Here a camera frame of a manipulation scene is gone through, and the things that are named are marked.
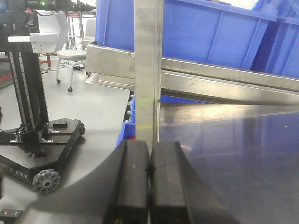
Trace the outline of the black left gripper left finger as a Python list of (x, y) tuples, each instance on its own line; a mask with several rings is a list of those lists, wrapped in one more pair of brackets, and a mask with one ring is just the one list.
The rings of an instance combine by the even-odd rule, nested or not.
[(33, 204), (38, 224), (145, 224), (149, 162), (144, 141), (123, 140), (90, 174)]

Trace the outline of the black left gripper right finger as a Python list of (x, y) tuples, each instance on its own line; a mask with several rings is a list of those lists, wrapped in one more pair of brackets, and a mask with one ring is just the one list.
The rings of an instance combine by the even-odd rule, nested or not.
[(238, 223), (198, 176), (179, 142), (156, 143), (151, 167), (151, 223)]

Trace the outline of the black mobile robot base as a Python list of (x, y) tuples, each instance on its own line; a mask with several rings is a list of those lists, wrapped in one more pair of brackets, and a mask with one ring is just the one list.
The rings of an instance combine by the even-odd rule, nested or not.
[(19, 127), (0, 133), (0, 170), (48, 194), (59, 187), (60, 172), (85, 126), (78, 119), (49, 119), (38, 55), (31, 44), (11, 41), (27, 35), (27, 27), (0, 26), (0, 49), (8, 56), (21, 118)]

